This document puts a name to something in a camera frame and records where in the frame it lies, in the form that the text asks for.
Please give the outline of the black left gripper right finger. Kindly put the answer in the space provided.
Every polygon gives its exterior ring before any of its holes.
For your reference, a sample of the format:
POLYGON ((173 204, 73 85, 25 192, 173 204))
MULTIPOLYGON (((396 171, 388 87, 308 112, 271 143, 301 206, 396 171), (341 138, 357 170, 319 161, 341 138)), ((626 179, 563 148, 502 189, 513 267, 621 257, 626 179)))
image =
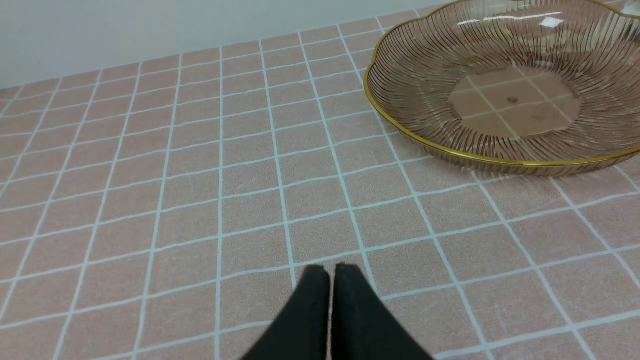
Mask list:
POLYGON ((339 263, 333 283, 334 360, 431 360, 382 303, 355 264, 339 263))

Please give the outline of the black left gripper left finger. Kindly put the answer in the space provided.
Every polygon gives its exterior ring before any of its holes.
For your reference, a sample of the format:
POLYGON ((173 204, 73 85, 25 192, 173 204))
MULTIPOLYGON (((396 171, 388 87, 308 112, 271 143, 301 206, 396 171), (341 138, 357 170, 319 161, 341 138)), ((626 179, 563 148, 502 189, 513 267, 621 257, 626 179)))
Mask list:
POLYGON ((306 266, 286 305, 242 359, 326 359, 330 285, 322 265, 306 266))

